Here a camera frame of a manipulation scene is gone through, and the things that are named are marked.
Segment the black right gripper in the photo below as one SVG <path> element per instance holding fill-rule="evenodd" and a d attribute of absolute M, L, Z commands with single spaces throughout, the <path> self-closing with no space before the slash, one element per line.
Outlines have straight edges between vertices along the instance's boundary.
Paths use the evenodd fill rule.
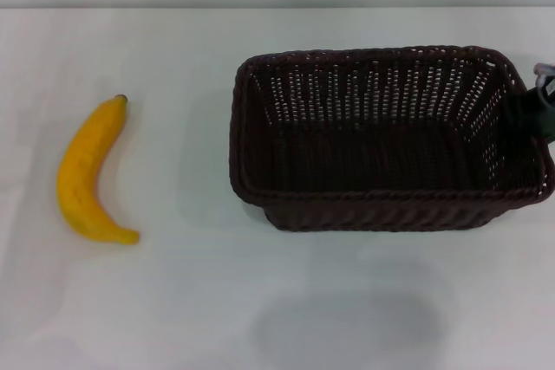
<path fill-rule="evenodd" d="M 543 105 L 541 127 L 548 142 L 554 141 L 554 83 L 547 82 L 540 90 L 531 88 L 522 94 L 510 94 L 505 100 L 505 123 L 510 133 L 540 136 L 537 113 L 539 98 Z"/>

